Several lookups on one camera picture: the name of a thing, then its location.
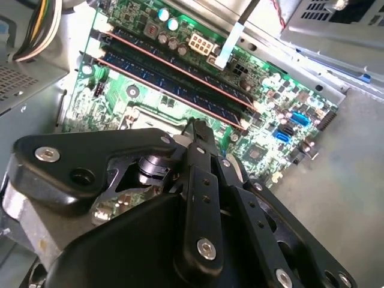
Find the cable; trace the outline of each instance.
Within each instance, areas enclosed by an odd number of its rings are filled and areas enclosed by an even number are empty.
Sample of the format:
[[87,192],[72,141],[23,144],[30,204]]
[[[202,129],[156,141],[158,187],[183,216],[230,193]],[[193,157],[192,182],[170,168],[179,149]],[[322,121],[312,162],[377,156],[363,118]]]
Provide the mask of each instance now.
[[21,47],[14,54],[10,55],[10,58],[14,58],[15,56],[23,53],[28,47],[32,47],[31,45],[32,30],[34,27],[34,23],[37,21],[39,10],[40,10],[40,6],[37,6],[34,12],[32,13],[31,19],[29,20],[27,32],[25,34],[25,38]]
[[34,39],[37,35],[38,30],[40,29],[41,23],[43,22],[43,16],[44,16],[44,11],[46,10],[47,7],[47,0],[42,0],[41,6],[40,6],[40,12],[38,14],[37,22],[35,25],[35,28],[32,33],[32,39]]
[[30,54],[17,58],[17,62],[25,61],[33,58],[34,56],[41,53],[48,45],[52,42],[57,31],[59,29],[60,20],[61,20],[61,10],[62,10],[62,0],[53,0],[54,3],[54,14],[53,14],[53,22],[50,26],[47,36],[41,37],[39,43],[36,44],[37,48],[34,49]]
[[239,17],[239,20],[238,22],[241,24],[241,25],[244,25],[245,22],[248,20],[248,18],[251,16],[251,13],[253,12],[253,10],[256,8],[256,6],[258,5],[258,3],[260,2],[260,0],[251,0],[251,2],[248,4],[248,6],[246,7],[246,9],[244,10],[244,12],[241,14],[241,16]]
[[284,28],[286,27],[286,23],[285,23],[285,21],[284,21],[282,15],[281,15],[281,9],[280,9],[280,6],[279,6],[279,4],[277,3],[277,0],[271,0],[271,1],[272,1],[273,5],[274,5],[274,7],[275,7],[276,12],[277,12],[277,16],[278,16],[278,19],[279,19],[279,21],[280,21],[280,25],[281,25],[281,27],[284,29]]
[[[31,2],[30,0],[16,0],[16,1],[32,10],[36,9],[36,6],[37,6],[35,3]],[[73,7],[68,7],[61,12],[61,14],[63,15],[68,15],[72,13],[74,13]]]

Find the black metal bracket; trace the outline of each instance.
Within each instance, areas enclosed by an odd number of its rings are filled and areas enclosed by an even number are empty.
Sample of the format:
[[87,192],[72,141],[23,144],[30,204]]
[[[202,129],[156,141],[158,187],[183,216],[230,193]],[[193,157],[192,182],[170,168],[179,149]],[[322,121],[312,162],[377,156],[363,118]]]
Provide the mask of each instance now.
[[[127,175],[128,188],[164,187],[162,195],[74,240],[51,267],[47,288],[357,287],[238,161],[239,180],[204,121],[192,119],[183,135],[188,145],[158,129],[29,136],[15,143],[9,183],[63,217],[113,197]],[[40,147],[55,148],[59,160],[39,160]],[[153,182],[143,183],[140,175]]]

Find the green circuit board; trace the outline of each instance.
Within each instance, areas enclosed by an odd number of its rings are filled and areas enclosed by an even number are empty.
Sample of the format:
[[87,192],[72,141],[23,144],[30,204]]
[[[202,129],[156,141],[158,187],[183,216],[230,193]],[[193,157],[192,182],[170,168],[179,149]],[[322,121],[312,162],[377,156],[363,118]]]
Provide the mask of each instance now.
[[[142,39],[148,39],[149,43],[158,45],[159,49],[168,48],[158,43],[157,38],[145,35],[148,22],[156,24],[159,33],[167,32],[168,39],[175,37],[179,44],[186,44],[193,34],[201,35],[218,47],[225,41],[221,35],[160,2],[115,0],[108,3],[107,8],[100,10],[97,15],[108,17],[108,22],[113,26],[141,35]],[[178,20],[176,31],[170,31],[166,23],[158,19],[159,9],[164,7],[169,10],[170,17]],[[92,55],[90,50],[94,49],[94,44],[88,45],[85,53]],[[151,88],[140,79],[132,79],[119,70],[88,58],[83,60],[79,68],[78,80],[64,121],[64,131],[157,127],[174,135],[181,132],[190,117],[202,118],[213,129],[217,147],[224,156],[235,154],[251,176],[263,176],[269,179],[266,184],[271,186],[281,176],[281,172],[291,165],[290,153],[304,139],[314,138],[319,132],[318,124],[327,113],[337,111],[337,107],[277,67],[240,47],[235,47],[224,70],[208,63],[207,59],[212,55],[204,56],[188,49],[184,56],[179,57],[236,89],[242,89],[239,86],[240,80],[250,84],[251,89],[246,94],[254,100],[259,116],[251,118],[244,131],[172,98],[159,89]],[[224,95],[222,97],[220,101],[231,101]],[[293,112],[305,115],[308,125],[292,122],[287,115]],[[289,141],[281,141],[274,134],[282,124],[292,128],[293,135]]]

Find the blue sata port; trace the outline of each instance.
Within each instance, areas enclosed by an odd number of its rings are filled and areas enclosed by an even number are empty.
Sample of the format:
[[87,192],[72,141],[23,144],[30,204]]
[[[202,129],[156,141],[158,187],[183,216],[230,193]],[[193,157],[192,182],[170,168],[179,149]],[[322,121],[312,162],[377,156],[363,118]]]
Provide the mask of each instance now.
[[310,120],[303,114],[299,112],[292,112],[292,117],[290,118],[292,122],[299,124],[301,126],[308,126],[310,124]]
[[278,130],[275,130],[273,133],[273,136],[280,140],[283,141],[284,143],[289,143],[290,142],[290,136],[287,135],[286,133],[279,132]]

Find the blue ram module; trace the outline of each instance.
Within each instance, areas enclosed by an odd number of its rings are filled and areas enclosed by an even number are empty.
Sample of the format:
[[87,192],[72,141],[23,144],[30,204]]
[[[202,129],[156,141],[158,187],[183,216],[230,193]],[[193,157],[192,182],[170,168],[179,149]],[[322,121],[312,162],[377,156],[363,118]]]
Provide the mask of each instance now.
[[155,46],[153,46],[151,43],[148,43],[147,41],[142,41],[139,37],[121,28],[115,28],[111,36],[117,36],[125,40],[127,44],[134,46],[134,48],[136,49],[145,50],[151,55],[166,61],[168,65],[174,65],[181,69],[184,73],[190,74],[200,79],[202,83],[205,83],[206,85],[212,85],[216,87],[219,91],[227,95],[231,95],[231,97],[235,97],[240,103],[252,107],[249,98],[244,93],[224,83],[223,81],[218,80],[216,77],[209,75],[207,72],[188,64],[187,62],[182,59],[179,59],[178,57],[175,57],[172,53],[161,51]]
[[134,61],[127,59],[126,57],[109,51],[103,58],[99,59],[99,61],[107,65],[109,64],[111,68],[123,70],[136,77],[139,81],[142,79],[146,83],[151,84],[153,88],[168,92],[170,96],[181,98],[187,103],[190,103],[196,109],[202,110],[203,112],[210,112],[212,116],[215,116],[220,120],[226,120],[225,122],[232,126],[242,130],[244,129],[239,125],[237,116],[231,111],[228,111],[224,107],[205,99],[204,96],[198,94],[196,90],[183,87],[176,81],[166,78],[154,71],[150,71]]

